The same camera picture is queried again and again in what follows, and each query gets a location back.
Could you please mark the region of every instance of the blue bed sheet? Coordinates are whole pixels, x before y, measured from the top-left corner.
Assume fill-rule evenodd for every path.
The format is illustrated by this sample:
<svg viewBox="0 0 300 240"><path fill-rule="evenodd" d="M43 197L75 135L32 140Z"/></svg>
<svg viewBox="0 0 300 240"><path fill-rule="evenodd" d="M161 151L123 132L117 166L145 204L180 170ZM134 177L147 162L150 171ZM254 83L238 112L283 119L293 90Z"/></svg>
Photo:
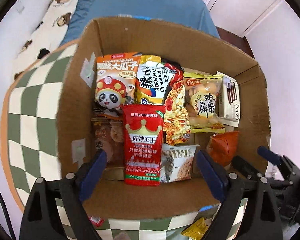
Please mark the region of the blue bed sheet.
<svg viewBox="0 0 300 240"><path fill-rule="evenodd" d="M78 0L61 45L79 38L87 23L98 17L132 15L182 24L218 37L202 0Z"/></svg>

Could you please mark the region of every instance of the checkered fabric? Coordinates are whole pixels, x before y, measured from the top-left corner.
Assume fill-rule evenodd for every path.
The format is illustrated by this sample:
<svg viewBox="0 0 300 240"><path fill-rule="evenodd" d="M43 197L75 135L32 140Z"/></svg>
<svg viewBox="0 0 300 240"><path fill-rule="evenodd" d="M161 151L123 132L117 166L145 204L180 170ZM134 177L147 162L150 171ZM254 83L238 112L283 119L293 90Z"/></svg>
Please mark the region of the checkered fabric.
<svg viewBox="0 0 300 240"><path fill-rule="evenodd" d="M13 183L24 205L38 177L48 181L61 179L56 113L65 70L76 49L77 45L73 44L38 61L17 80L10 94L8 154ZM56 199L56 202L66 235L75 239L62 201ZM214 206L203 212L156 220L105 219L96 230L103 240L188 240L189 237L180 233L200 217L209 222L216 210ZM244 202L229 239L234 238L243 212Z"/></svg>

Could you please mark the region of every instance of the screw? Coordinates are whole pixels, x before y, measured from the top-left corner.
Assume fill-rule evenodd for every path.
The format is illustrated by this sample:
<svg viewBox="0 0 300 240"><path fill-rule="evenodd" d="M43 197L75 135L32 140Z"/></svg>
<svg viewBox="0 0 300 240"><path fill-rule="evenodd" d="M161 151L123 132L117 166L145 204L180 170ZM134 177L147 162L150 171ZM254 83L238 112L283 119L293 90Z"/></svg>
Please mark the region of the screw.
<svg viewBox="0 0 300 240"><path fill-rule="evenodd" d="M73 179L74 178L74 173L70 172L66 175L67 179Z"/></svg>
<svg viewBox="0 0 300 240"><path fill-rule="evenodd" d="M43 182L43 178L41 178L41 177L37 178L35 182L38 183L38 184L40 184L41 182Z"/></svg>
<svg viewBox="0 0 300 240"><path fill-rule="evenodd" d="M229 178L231 178L231 179L237 179L237 177L238 177L238 175L235 174L234 172L231 172L231 173L229 174Z"/></svg>
<svg viewBox="0 0 300 240"><path fill-rule="evenodd" d="M267 178L265 178L265 177L261 177L260 180L264 184L266 184L268 182Z"/></svg>

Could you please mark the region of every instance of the wooden floor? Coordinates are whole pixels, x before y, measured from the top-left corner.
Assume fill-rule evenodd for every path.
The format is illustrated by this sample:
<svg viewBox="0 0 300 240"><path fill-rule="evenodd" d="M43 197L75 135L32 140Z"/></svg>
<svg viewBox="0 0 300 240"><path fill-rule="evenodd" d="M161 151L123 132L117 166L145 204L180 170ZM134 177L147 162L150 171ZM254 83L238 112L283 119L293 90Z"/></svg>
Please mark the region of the wooden floor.
<svg viewBox="0 0 300 240"><path fill-rule="evenodd" d="M246 37L241 38L231 32L228 32L224 29L219 28L219 27L217 27L217 31L222 40L227 41L230 44L238 47L239 49L241 49L242 51L247 53L250 57L254 58L254 55L252 53L252 50L249 46L249 43L248 43Z"/></svg>

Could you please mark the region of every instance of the white door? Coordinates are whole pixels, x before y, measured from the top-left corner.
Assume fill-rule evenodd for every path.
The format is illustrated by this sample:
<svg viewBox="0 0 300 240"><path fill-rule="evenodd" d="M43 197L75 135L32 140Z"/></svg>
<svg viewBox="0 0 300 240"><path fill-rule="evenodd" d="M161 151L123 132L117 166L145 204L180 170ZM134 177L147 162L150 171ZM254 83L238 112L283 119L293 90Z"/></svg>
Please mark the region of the white door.
<svg viewBox="0 0 300 240"><path fill-rule="evenodd" d="M212 0L210 10L214 24L238 36L258 19L275 0Z"/></svg>

